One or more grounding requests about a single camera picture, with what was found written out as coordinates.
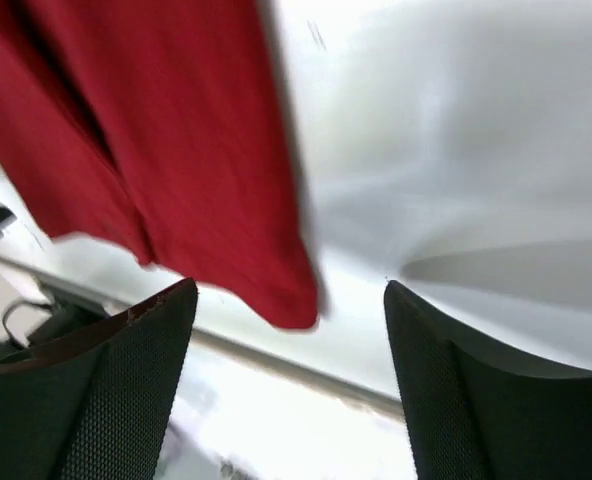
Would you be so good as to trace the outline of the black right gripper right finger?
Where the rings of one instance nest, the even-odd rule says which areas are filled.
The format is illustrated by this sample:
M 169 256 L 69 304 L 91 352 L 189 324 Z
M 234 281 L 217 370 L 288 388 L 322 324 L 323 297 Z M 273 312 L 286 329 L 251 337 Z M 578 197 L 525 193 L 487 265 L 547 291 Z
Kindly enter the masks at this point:
M 421 479 L 592 479 L 592 371 L 529 354 L 397 281 L 384 310 Z

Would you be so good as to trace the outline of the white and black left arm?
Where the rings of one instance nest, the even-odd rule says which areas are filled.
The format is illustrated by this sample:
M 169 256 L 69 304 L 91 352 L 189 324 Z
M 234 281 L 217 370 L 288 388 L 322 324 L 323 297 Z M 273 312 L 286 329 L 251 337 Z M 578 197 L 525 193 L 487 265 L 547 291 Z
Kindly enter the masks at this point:
M 0 205 L 0 239 L 14 219 Z M 0 264 L 0 364 L 106 317 L 99 305 L 58 289 L 45 290 L 25 273 Z

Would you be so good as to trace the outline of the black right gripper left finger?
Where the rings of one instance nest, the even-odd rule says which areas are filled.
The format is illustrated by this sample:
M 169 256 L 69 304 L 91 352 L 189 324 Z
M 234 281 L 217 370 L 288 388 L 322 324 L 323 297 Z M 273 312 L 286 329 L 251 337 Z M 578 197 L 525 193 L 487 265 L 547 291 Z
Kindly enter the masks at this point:
M 184 279 L 127 310 L 0 341 L 0 479 L 151 479 L 198 300 Z

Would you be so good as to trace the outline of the dark red t-shirt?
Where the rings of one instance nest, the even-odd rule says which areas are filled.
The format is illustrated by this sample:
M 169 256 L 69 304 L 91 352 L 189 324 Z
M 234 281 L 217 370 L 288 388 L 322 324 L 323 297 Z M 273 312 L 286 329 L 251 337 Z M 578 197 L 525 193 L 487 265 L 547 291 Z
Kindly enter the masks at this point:
M 307 330 L 318 285 L 253 1 L 0 1 L 0 165 L 87 234 Z

